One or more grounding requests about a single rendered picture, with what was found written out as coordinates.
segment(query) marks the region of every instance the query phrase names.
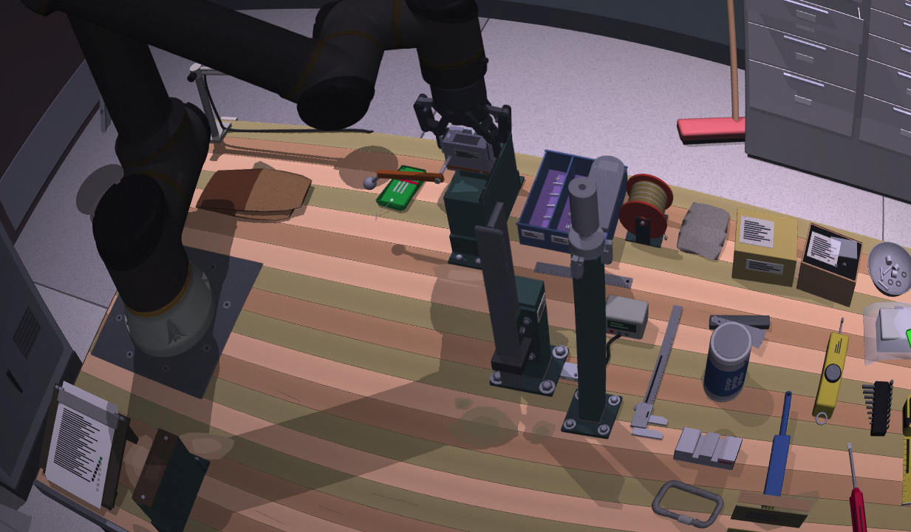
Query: screwdriver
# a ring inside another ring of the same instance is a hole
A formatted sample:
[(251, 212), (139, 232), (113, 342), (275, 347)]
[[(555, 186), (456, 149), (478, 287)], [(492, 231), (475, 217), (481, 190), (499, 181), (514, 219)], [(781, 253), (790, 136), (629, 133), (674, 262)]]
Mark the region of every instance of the screwdriver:
[(850, 495), (850, 510), (853, 512), (853, 532), (866, 532), (866, 502), (863, 502), (863, 492), (856, 487), (853, 444), (850, 444), (850, 469), (853, 472), (853, 495)]

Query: key ring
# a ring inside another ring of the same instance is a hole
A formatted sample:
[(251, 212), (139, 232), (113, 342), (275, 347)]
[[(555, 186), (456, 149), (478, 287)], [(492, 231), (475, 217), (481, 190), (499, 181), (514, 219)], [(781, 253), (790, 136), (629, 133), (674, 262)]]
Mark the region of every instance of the key ring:
[[(662, 497), (665, 497), (665, 492), (668, 491), (669, 488), (681, 489), (681, 491), (687, 491), (692, 495), (698, 495), (699, 497), (715, 501), (716, 506), (714, 507), (714, 511), (712, 511), (712, 517), (709, 518), (708, 521), (701, 522), (698, 521), (698, 519), (692, 519), (687, 515), (679, 515), (675, 512), (671, 512), (665, 508), (662, 508), (662, 506), (659, 506), (659, 502), (662, 502)], [(670, 480), (669, 482), (665, 482), (665, 484), (662, 485), (662, 489), (659, 489), (658, 495), (655, 495), (655, 498), (652, 501), (652, 511), (658, 515), (675, 519), (675, 521), (684, 523), (684, 525), (697, 526), (698, 528), (708, 528), (711, 526), (712, 523), (714, 523), (714, 520), (718, 519), (718, 514), (721, 513), (721, 508), (724, 507), (725, 500), (721, 498), (721, 495), (712, 493), (710, 491), (705, 491), (705, 489), (702, 488), (696, 488), (694, 485), (685, 484), (685, 482), (678, 482), (677, 480)]]

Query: yellow cardboard box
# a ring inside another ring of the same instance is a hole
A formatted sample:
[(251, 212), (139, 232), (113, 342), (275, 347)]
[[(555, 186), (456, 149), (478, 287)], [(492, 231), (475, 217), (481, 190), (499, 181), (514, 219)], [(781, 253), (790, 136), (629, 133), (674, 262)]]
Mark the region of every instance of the yellow cardboard box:
[(794, 285), (796, 218), (739, 208), (735, 233), (732, 277)]

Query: black cable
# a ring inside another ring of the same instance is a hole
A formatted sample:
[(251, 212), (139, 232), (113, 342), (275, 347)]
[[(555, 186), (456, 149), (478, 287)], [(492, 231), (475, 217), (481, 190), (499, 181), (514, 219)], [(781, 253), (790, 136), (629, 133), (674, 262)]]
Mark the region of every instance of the black cable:
[(205, 77), (205, 75), (202, 76), (202, 86), (205, 87), (205, 96), (207, 98), (209, 98), (209, 106), (212, 107), (212, 112), (214, 114), (214, 117), (215, 117), (216, 121), (219, 122), (219, 127), (222, 128), (223, 132), (367, 132), (367, 134), (372, 132), (371, 130), (358, 130), (358, 129), (333, 130), (333, 131), (315, 130), (315, 129), (310, 129), (310, 130), (233, 130), (231, 126), (225, 127), (225, 124), (222, 123), (222, 118), (221, 118), (221, 115), (219, 115), (219, 110), (216, 109), (216, 104), (214, 101), (212, 101), (212, 93), (209, 92), (209, 81), (208, 81), (208, 78)]
[(618, 337), (621, 337), (621, 336), (622, 336), (621, 334), (617, 334), (617, 336), (610, 338), (610, 341), (607, 341), (607, 364), (610, 363), (610, 344), (613, 343), (614, 340), (616, 340)]

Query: blue can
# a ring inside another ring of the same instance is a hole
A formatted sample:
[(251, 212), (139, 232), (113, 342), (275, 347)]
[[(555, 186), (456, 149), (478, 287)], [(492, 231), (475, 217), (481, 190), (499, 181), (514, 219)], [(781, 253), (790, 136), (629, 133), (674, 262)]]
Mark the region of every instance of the blue can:
[(742, 324), (722, 323), (712, 332), (705, 363), (706, 396), (717, 401), (738, 397), (748, 377), (750, 351), (750, 331)]

